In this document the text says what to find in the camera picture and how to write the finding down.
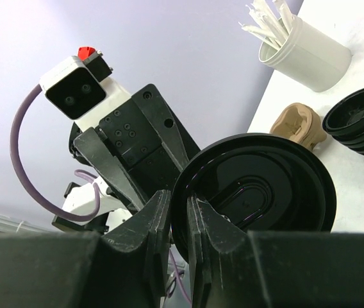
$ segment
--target white table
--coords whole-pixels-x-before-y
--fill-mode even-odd
[[[346,95],[364,87],[364,2],[305,0],[299,17],[350,48],[352,64],[332,89],[314,93],[275,71],[248,132],[269,132],[279,114],[300,102],[325,116]],[[333,231],[364,232],[364,156],[342,146],[331,136],[315,148],[335,183],[337,213]]]

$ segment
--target gray cable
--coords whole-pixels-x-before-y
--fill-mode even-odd
[[[19,151],[19,135],[20,135],[22,120],[24,119],[24,116],[26,115],[29,106],[31,106],[32,102],[34,102],[35,98],[41,93],[41,91],[42,91],[41,86],[36,85],[35,88],[28,94],[25,100],[21,103],[21,106],[19,107],[17,113],[15,114],[13,124],[11,126],[10,155],[13,168],[15,170],[15,174],[17,175],[18,179],[20,180],[22,186],[25,188],[27,193],[49,212],[63,219],[71,221],[89,221],[95,218],[99,212],[99,206],[100,206],[99,191],[97,190],[98,186],[96,183],[94,185],[95,209],[92,211],[92,213],[88,215],[84,216],[75,215],[72,213],[65,212],[63,209],[60,209],[59,207],[48,201],[44,196],[42,196],[29,180],[27,173],[25,172],[24,167],[22,166],[20,151]]]

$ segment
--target camera lens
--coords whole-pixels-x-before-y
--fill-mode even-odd
[[[72,96],[68,96],[67,98],[65,98],[64,102],[66,105],[72,106],[73,104],[75,104],[75,99]]]
[[[83,85],[81,88],[81,91],[85,94],[88,94],[89,92],[91,92],[91,86],[90,85]]]

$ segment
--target gray wall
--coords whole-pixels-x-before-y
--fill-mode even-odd
[[[242,31],[250,1],[1,0],[0,214],[49,226],[52,215],[13,173],[8,136],[13,115],[42,74],[79,46],[101,49],[131,93],[154,83],[200,147],[246,132],[271,70],[258,63],[260,42]],[[302,0],[289,1],[294,12]],[[22,127],[28,175],[62,204],[72,172],[71,123],[43,97]]]

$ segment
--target black connector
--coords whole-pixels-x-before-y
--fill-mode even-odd
[[[105,62],[102,54],[97,51],[86,58],[84,60],[84,64],[98,82],[103,81],[106,77],[112,74],[111,67],[109,67]]]

